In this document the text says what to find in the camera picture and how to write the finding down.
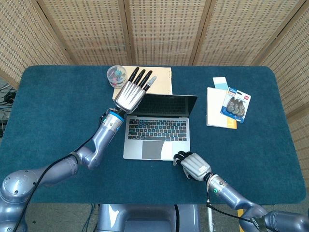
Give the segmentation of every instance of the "touchpad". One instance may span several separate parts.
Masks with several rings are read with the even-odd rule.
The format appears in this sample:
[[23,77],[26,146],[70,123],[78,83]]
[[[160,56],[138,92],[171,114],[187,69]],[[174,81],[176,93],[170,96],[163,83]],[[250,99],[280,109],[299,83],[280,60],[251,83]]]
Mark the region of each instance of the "touchpad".
[[172,143],[166,141],[143,141],[142,159],[160,160],[172,153]]

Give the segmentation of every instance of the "laptop keyboard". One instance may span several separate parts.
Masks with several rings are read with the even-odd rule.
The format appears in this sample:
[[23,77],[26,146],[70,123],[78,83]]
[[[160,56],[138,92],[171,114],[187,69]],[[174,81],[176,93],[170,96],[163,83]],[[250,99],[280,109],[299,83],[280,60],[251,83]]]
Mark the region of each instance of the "laptop keyboard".
[[128,139],[187,141],[185,121],[130,119]]

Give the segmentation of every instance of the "clear plastic container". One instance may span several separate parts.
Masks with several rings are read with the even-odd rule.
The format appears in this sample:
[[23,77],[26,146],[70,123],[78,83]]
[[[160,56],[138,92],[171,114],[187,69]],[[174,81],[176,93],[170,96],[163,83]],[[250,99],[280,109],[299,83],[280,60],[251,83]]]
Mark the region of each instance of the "clear plastic container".
[[126,83],[126,69],[120,65],[114,65],[107,70],[107,79],[114,88],[122,88]]

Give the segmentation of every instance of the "laptop screen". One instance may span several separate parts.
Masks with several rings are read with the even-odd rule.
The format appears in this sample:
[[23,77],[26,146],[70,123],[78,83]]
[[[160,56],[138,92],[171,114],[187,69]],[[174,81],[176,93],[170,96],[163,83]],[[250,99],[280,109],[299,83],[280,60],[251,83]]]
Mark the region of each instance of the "laptop screen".
[[145,94],[132,115],[189,117],[197,96]]

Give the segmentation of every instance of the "woven panel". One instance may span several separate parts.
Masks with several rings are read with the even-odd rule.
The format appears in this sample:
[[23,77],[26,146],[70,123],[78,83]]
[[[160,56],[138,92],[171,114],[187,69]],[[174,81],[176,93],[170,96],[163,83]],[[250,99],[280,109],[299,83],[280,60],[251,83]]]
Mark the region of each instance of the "woven panel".
[[297,151],[300,167],[309,187],[309,113],[299,120],[290,123],[290,131]]
[[298,0],[217,0],[197,65],[249,65]]
[[117,0],[41,0],[78,64],[128,64]]
[[30,0],[0,1],[0,71],[19,83],[31,65],[69,64]]
[[309,102],[309,9],[262,62],[276,74],[285,112]]
[[205,0],[130,0],[137,64],[188,65]]

